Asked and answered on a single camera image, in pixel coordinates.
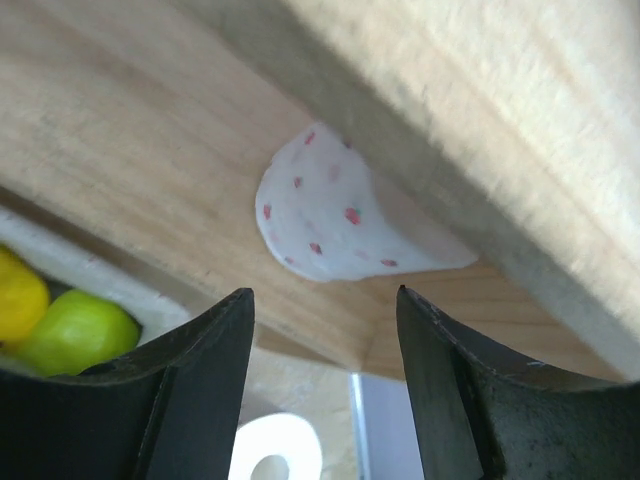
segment white object in background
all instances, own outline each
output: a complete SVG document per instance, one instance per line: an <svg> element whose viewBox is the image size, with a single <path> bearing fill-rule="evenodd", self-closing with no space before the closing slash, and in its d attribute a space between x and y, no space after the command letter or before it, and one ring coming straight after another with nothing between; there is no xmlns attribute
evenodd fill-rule
<svg viewBox="0 0 640 480"><path fill-rule="evenodd" d="M423 480L406 382L353 373L350 383L361 480Z"/></svg>
<svg viewBox="0 0 640 480"><path fill-rule="evenodd" d="M287 463L286 480L320 479L320 440L302 417L273 413L242 425L236 433L229 480L251 480L258 464L271 456L280 456Z"/></svg>
<svg viewBox="0 0 640 480"><path fill-rule="evenodd" d="M461 268L478 258L321 123L274 156L256 219L273 256L319 282Z"/></svg>
<svg viewBox="0 0 640 480"><path fill-rule="evenodd" d="M0 244L45 276L121 305L142 325L139 344L191 319L177 302L67 239L0 206Z"/></svg>

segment lime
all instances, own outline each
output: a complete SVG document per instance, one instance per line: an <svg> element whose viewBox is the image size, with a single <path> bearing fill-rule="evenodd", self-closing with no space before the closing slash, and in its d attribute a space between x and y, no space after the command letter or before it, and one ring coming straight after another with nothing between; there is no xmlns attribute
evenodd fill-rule
<svg viewBox="0 0 640 480"><path fill-rule="evenodd" d="M0 342L15 348L49 306L44 281L11 250L0 245Z"/></svg>
<svg viewBox="0 0 640 480"><path fill-rule="evenodd" d="M16 353L45 376L77 375L132 350L138 324L113 302L69 290L49 307Z"/></svg>

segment green fruit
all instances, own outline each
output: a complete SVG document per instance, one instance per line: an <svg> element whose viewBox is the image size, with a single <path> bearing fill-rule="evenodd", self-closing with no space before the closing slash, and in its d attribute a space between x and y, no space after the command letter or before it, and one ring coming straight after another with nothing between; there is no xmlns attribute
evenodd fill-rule
<svg viewBox="0 0 640 480"><path fill-rule="evenodd" d="M69 290L49 307L16 357L45 376L77 375L135 348L138 324L115 303Z"/></svg>

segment wooden surface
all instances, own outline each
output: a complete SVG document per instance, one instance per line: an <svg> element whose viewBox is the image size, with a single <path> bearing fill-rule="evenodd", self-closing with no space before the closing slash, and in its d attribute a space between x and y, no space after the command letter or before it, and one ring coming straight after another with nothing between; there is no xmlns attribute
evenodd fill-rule
<svg viewBox="0 0 640 480"><path fill-rule="evenodd" d="M640 378L640 4L180 3Z"/></svg>

